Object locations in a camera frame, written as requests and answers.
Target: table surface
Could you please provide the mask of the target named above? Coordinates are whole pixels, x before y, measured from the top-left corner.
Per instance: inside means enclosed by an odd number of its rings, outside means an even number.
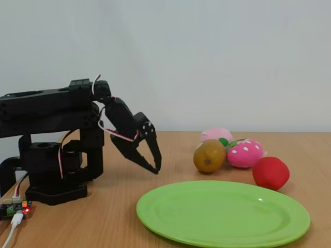
[[[70,137],[78,138],[78,133]],[[330,247],[331,133],[234,133],[234,138],[242,137],[259,141],[268,156],[278,157],[288,165],[291,177],[280,192],[299,201],[311,215],[309,231],[300,240],[283,247]],[[34,202],[32,216],[19,225],[8,248],[189,248],[192,246],[153,234],[139,222],[136,204],[140,197],[156,187],[189,180],[254,184],[250,170],[229,166],[211,175],[200,174],[192,159],[200,143],[200,134],[196,132],[158,133],[163,156],[159,175],[124,159],[107,135],[105,140],[104,173],[88,184],[88,197],[58,206]],[[139,147],[139,151],[152,161],[146,143]],[[27,187],[26,179],[21,192]],[[13,188],[2,199],[12,195]],[[9,232],[10,221],[1,221],[1,245]]]

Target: toy fruit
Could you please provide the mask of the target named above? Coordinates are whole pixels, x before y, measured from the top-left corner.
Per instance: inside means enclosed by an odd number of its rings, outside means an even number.
[[[215,139],[209,139],[197,147],[193,161],[201,172],[211,173],[219,170],[226,158],[224,145]]]
[[[253,177],[257,186],[279,190],[290,178],[290,171],[280,159],[264,157],[254,166]]]
[[[206,140],[218,140],[220,138],[225,138],[228,140],[228,142],[232,142],[233,141],[233,137],[232,134],[224,128],[211,128],[211,129],[207,129],[205,131],[203,131],[201,133],[201,142],[204,142]]]
[[[230,164],[239,168],[251,168],[263,157],[263,149],[260,143],[250,138],[232,142],[228,151],[227,160]]]

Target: robotic arm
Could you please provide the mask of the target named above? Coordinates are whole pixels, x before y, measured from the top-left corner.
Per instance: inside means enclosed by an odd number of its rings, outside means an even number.
[[[103,127],[94,101],[104,104],[115,131]],[[79,130],[80,140],[63,148],[62,143],[32,143],[31,134],[73,130]],[[20,157],[1,164],[0,180],[5,178],[1,171],[22,169],[29,176],[28,200],[57,205],[86,197],[83,183],[103,173],[103,130],[111,133],[111,141],[125,158],[158,174],[162,158],[155,127],[143,113],[133,115],[123,100],[113,97],[106,81],[74,80],[66,88],[0,97],[0,138],[22,136]],[[137,151],[142,140],[153,154],[155,167]],[[85,168],[81,168],[82,152],[87,154]]]
[[[161,153],[156,140],[155,127],[147,117],[139,112],[133,115],[125,102],[112,97],[106,81],[98,81],[93,87],[94,100],[105,105],[105,115],[120,135],[111,134],[111,140],[122,155],[141,167],[158,174],[161,169]],[[154,157],[152,167],[137,151],[140,141],[146,140]]]

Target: oval plate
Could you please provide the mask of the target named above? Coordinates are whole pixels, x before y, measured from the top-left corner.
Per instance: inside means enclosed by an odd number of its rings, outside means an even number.
[[[276,247],[310,226],[307,210],[288,196],[227,181],[162,186],[139,200],[137,214],[153,232],[200,247]]]

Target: red toy fruit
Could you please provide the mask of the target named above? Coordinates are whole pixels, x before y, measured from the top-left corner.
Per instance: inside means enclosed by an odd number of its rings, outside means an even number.
[[[280,159],[264,157],[253,167],[253,177],[257,186],[276,191],[288,181],[290,171]]]

